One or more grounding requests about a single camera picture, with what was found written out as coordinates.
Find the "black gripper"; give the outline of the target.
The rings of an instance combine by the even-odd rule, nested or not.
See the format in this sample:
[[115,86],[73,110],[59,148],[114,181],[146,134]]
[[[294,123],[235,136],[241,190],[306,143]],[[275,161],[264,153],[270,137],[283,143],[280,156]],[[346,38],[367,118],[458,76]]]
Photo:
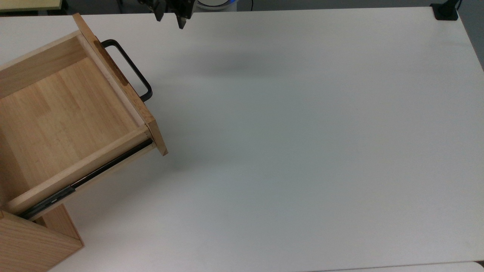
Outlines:
[[139,0],[140,5],[147,5],[155,15],[156,21],[161,21],[166,12],[174,12],[178,27],[184,29],[193,14],[197,0]]

